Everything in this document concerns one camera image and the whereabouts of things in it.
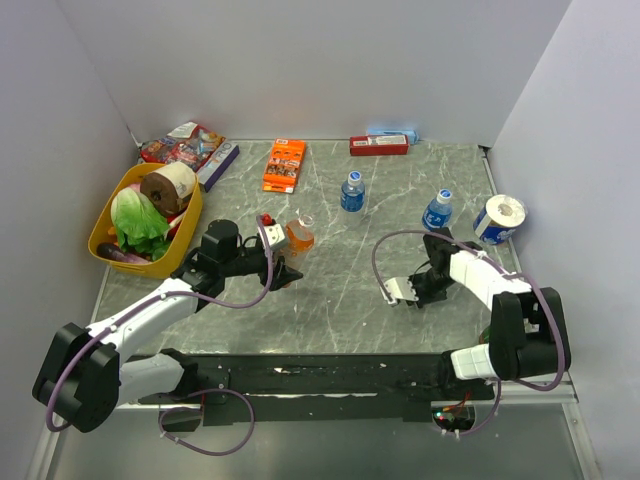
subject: orange package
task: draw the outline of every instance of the orange package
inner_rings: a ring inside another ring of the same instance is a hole
[[[262,177],[265,192],[293,193],[307,144],[302,140],[276,138]]]

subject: roll of paper towel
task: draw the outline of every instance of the roll of paper towel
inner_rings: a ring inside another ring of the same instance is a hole
[[[165,217],[177,215],[187,208],[198,177],[184,163],[175,162],[147,174],[140,184],[140,192]]]
[[[527,209],[520,200],[494,195],[473,222],[473,230],[483,242],[497,245],[510,238],[526,217]]]

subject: blue water bottle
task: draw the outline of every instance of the blue water bottle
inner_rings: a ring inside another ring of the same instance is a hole
[[[451,192],[443,188],[436,198],[431,200],[422,215],[422,224],[427,230],[446,227],[451,219],[453,207],[451,206]]]
[[[364,182],[360,172],[349,173],[347,180],[342,184],[340,206],[349,213],[359,212],[364,207]]]

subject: basket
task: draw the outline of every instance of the basket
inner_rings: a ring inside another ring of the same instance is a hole
[[[113,223],[111,222],[111,202],[113,201],[113,198],[123,188],[128,187],[132,183],[140,183],[142,181],[142,177],[147,173],[151,173],[163,166],[164,165],[161,163],[143,163],[130,169],[122,180],[120,180],[120,183],[111,194],[109,201],[100,214],[100,218],[98,218],[96,225],[93,227],[93,231],[89,237],[89,252],[91,252],[91,255],[97,259],[111,265],[115,270],[132,273],[134,275],[142,275],[143,277],[168,278],[169,275],[171,275],[171,273],[180,266],[182,259],[187,252],[187,248],[189,248],[191,237],[193,237],[193,232],[196,229],[198,218],[202,211],[202,194],[200,193],[200,187],[197,183],[196,188],[193,191],[193,195],[191,196],[191,200],[189,201],[189,206],[187,207],[185,216],[182,219],[182,222],[180,222],[180,227],[178,228],[167,253],[165,253],[162,258],[146,265],[135,265],[102,258],[98,256],[97,253],[98,245],[103,242],[113,242],[113,237],[109,236],[107,233],[109,228],[113,226]]]

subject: cabbage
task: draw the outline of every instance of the cabbage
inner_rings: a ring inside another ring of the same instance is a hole
[[[169,222],[140,192],[130,187],[120,190],[111,202],[111,221],[122,251],[149,253],[153,261],[166,253]]]

